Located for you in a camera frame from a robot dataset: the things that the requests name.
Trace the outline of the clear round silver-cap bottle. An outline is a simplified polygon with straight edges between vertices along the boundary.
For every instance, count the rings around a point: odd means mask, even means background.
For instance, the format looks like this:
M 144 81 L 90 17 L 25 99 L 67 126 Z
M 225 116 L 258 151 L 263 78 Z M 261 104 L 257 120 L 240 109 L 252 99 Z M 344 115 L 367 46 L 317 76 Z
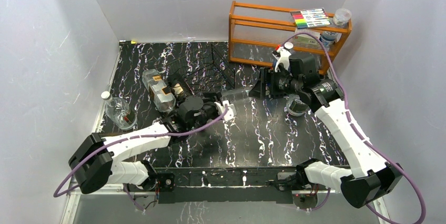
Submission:
M 298 95 L 289 95 L 285 109 L 289 115 L 299 117 L 306 113 L 309 106 L 302 102 Z

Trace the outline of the clear square liquor bottle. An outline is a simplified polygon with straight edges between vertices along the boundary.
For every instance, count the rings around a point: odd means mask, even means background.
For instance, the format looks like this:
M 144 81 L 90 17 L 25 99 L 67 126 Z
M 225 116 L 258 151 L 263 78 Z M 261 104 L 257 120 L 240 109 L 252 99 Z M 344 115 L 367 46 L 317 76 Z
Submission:
M 146 70 L 142 74 L 142 80 L 149 91 L 150 100 L 155 104 L 158 111 L 162 113 L 171 112 L 176 99 L 161 74 L 155 69 Z

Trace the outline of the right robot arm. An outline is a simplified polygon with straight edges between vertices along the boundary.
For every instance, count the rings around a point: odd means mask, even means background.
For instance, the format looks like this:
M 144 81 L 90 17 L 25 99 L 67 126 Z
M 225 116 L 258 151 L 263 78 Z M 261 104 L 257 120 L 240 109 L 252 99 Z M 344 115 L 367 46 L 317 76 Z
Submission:
M 282 63 L 276 66 L 276 70 L 260 69 L 249 96 L 266 99 L 298 95 L 328 128 L 349 164 L 349 168 L 341 168 L 312 158 L 297 165 L 294 175 L 278 179 L 278 187 L 310 189 L 320 184 L 341 192 L 355 208 L 391 192 L 402 177 L 398 166 L 367 146 L 368 139 L 358 136 L 359 129 L 352 127 L 353 116 L 347 114 L 341 88 L 319 74 L 315 59 L 292 54 L 288 67 Z

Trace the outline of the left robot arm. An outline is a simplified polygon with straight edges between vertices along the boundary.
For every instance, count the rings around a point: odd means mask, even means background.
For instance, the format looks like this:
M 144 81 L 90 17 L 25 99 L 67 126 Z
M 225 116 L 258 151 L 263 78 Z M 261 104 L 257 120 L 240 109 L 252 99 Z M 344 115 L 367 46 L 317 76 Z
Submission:
M 146 191 L 157 185 L 165 187 L 165 180 L 173 180 L 173 175 L 157 173 L 149 161 L 128 159 L 171 146 L 220 120 L 232 120 L 236 114 L 234 104 L 221 100 L 220 93 L 186 95 L 167 117 L 151 126 L 117 136 L 89 135 L 69 159 L 69 177 L 76 179 L 83 194 L 107 184 L 135 185 Z

